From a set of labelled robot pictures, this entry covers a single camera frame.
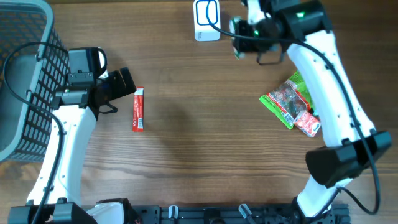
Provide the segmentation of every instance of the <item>green snack bag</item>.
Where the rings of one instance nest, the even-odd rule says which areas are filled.
[[[293,120],[300,111],[313,108],[310,93],[298,71],[276,90],[261,96],[260,101],[289,129],[293,128]]]

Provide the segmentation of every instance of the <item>blue outline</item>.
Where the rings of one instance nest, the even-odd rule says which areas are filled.
[[[209,0],[199,0],[199,1],[197,1],[197,5],[196,5],[196,11],[197,11],[197,24],[199,24],[200,26],[206,26],[206,25],[210,25],[210,23],[207,23],[207,24],[201,24],[201,23],[199,23],[198,3],[199,3],[199,2],[202,2],[202,1],[208,2]],[[212,1],[212,2],[214,2],[214,3],[216,4],[216,22],[214,22],[213,24],[217,24],[217,22],[218,22],[217,2],[216,2],[216,1]]]

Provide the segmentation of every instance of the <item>wooden table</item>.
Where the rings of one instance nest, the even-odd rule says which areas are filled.
[[[323,1],[333,21],[340,56],[364,110],[379,130],[398,140],[397,1]],[[53,5],[55,27],[68,47],[100,46],[108,68],[129,67],[145,86],[145,131],[131,131],[133,95],[115,100],[117,114],[101,115],[88,145],[83,204],[126,197],[134,205],[239,205],[289,203],[308,179],[305,153],[323,146],[288,130],[258,98],[294,73],[236,60],[231,41],[200,43],[192,2]],[[239,1],[222,1],[223,28],[246,16]],[[275,60],[276,53],[265,59]],[[353,223],[396,223],[398,152],[377,163],[382,205],[365,215],[346,195]],[[23,205],[41,164],[0,164],[0,222]],[[348,186],[370,207],[369,171]]]

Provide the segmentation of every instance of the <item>red candy wrapper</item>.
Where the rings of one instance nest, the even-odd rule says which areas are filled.
[[[300,111],[293,123],[308,137],[314,137],[321,126],[319,121],[307,111]]]
[[[144,131],[144,87],[137,86],[134,94],[134,114],[132,116],[132,131]]]

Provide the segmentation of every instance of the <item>gray basket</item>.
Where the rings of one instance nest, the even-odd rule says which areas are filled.
[[[0,68],[18,45],[42,41],[63,47],[53,23],[53,11],[44,1],[0,0]],[[50,111],[52,93],[69,73],[68,62],[68,55],[58,49],[28,47],[10,61],[7,79],[18,95]],[[0,161],[43,161],[51,122],[46,114],[17,101],[0,83]]]

